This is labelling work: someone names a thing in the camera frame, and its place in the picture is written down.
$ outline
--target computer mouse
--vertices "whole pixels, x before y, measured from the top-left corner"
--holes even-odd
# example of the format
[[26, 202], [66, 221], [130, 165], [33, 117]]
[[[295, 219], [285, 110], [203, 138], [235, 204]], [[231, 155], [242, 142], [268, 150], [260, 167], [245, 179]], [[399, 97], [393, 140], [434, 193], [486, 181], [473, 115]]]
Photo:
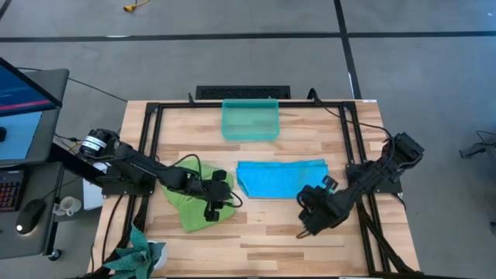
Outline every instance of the computer mouse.
[[31, 232], [40, 220], [44, 209], [45, 201], [43, 199], [34, 199], [28, 202], [28, 204], [19, 213], [19, 217], [17, 217], [15, 230], [17, 230], [19, 234], [27, 234]]

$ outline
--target blue cloth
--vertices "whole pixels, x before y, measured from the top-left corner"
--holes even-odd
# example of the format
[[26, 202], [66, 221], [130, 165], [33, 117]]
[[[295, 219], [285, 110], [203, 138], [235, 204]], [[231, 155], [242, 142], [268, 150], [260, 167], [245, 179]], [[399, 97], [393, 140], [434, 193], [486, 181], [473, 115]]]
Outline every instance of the blue cloth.
[[329, 173], [326, 162], [239, 162], [238, 185], [248, 198], [296, 198], [305, 186], [322, 185]]
[[0, 160], [26, 159], [40, 118], [41, 112], [0, 117], [0, 127], [7, 129], [5, 141], [0, 143]]

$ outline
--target towel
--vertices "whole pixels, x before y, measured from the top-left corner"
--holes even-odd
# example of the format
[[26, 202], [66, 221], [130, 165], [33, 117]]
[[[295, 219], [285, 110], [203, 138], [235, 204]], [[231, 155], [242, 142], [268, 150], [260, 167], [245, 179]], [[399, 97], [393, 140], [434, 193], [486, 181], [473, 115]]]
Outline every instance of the towel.
[[[193, 171], [198, 171], [197, 160], [184, 160], [177, 164], [177, 166], [186, 167]], [[201, 164], [201, 178], [204, 180], [212, 179], [212, 173], [217, 170], [218, 168], [211, 167], [206, 164]], [[232, 174], [228, 173], [224, 181], [227, 182], [231, 189], [233, 189], [234, 179]], [[205, 220], [205, 217], [203, 216], [205, 206], [207, 205], [206, 201], [169, 191], [164, 186], [162, 186], [162, 191], [164, 192], [169, 202], [179, 211], [179, 219], [181, 220], [183, 230], [188, 233], [222, 222], [235, 213], [234, 208], [224, 206], [223, 209], [219, 209], [218, 222], [207, 222]]]
[[296, 198], [305, 185], [322, 185], [329, 173], [326, 162], [239, 162], [238, 185], [248, 198]]

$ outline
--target yellow cable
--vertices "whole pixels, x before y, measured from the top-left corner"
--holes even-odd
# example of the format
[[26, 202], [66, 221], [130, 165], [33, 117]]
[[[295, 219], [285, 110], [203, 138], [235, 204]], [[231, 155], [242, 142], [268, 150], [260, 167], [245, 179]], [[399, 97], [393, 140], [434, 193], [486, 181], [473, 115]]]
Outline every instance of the yellow cable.
[[69, 150], [68, 151], [70, 152], [73, 148], [75, 148], [76, 146], [78, 146], [80, 144], [82, 144], [82, 143], [75, 143], [75, 144], [73, 144], [71, 147], [69, 147]]
[[150, 0], [145, 0], [141, 3], [138, 3], [138, 4], [135, 4], [135, 5], [125, 5], [124, 7], [122, 7], [124, 9], [124, 11], [126, 12], [134, 12], [134, 10], [136, 8], [138, 8], [139, 6], [141, 5], [145, 5], [146, 3], [148, 3]]

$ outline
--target artificial plant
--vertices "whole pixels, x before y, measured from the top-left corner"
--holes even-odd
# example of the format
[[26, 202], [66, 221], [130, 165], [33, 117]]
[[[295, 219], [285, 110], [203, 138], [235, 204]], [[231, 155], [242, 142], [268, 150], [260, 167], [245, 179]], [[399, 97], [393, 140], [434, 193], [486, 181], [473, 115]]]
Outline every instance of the artificial plant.
[[113, 279], [127, 279], [136, 276], [136, 279], [148, 279], [153, 271], [153, 265], [162, 256], [165, 243], [148, 243], [145, 235], [134, 224], [131, 229], [131, 243], [133, 247], [116, 248], [120, 259], [105, 263], [103, 266], [115, 270]]

